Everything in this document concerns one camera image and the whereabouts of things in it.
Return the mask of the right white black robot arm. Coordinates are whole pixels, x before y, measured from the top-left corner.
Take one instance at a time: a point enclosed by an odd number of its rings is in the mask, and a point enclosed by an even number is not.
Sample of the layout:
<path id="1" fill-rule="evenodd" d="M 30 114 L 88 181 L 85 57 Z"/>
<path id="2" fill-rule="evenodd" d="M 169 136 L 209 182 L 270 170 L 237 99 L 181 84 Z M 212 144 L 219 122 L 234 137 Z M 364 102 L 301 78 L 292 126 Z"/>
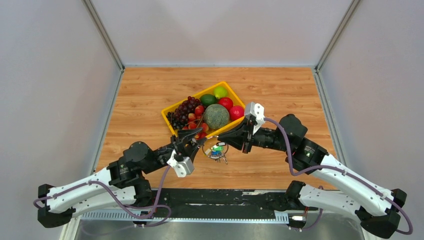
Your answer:
<path id="1" fill-rule="evenodd" d="M 403 206 L 407 194 L 403 190 L 379 186 L 349 169 L 308 139 L 307 127 L 295 115 L 288 114 L 275 125 L 276 129 L 261 127 L 255 116 L 246 116 L 236 127 L 220 133 L 218 140 L 245 154 L 252 147 L 285 152 L 293 176 L 312 175 L 338 189 L 332 193 L 293 181 L 285 194 L 290 208 L 302 205 L 345 215 L 382 239 L 399 232 L 400 220 L 406 216 Z"/>

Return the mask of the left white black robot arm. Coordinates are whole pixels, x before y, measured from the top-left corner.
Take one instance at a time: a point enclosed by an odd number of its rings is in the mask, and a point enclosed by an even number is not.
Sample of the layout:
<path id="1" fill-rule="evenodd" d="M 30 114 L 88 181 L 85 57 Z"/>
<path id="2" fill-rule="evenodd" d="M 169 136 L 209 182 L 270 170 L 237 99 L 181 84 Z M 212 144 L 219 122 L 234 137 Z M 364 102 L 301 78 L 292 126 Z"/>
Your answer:
<path id="1" fill-rule="evenodd" d="M 137 220 L 149 219 L 160 207 L 162 188 L 153 193 L 145 174 L 165 168 L 179 178 L 194 171 L 194 159 L 207 138 L 201 128 L 181 130 L 170 143 L 156 150 L 136 141 L 107 167 L 63 186 L 38 187 L 37 220 L 45 228 L 66 225 L 71 219 L 94 210 L 119 207 Z"/>

